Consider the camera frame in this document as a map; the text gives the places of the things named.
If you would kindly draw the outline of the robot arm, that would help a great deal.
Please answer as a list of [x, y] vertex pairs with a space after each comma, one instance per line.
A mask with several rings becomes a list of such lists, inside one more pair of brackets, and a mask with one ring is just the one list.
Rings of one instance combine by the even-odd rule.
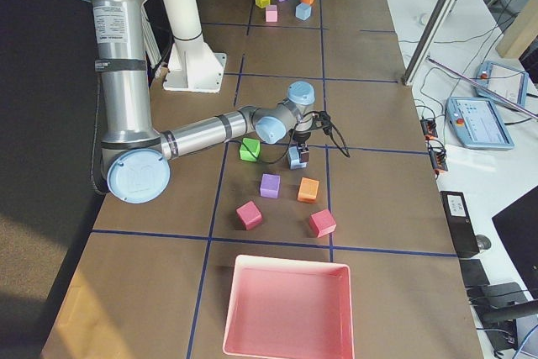
[[[102, 85], [108, 129], [102, 139], [102, 174], [109, 191], [127, 203], [158, 197], [170, 179], [169, 162], [256, 133], [268, 144], [285, 136], [303, 143], [314, 126], [314, 89], [295, 82], [274, 108], [243, 107], [178, 129], [158, 131], [150, 111], [143, 38], [147, 0], [91, 3], [98, 44], [95, 69]], [[217, 92], [226, 57], [203, 38], [196, 0], [163, 0], [171, 26], [168, 89]]]

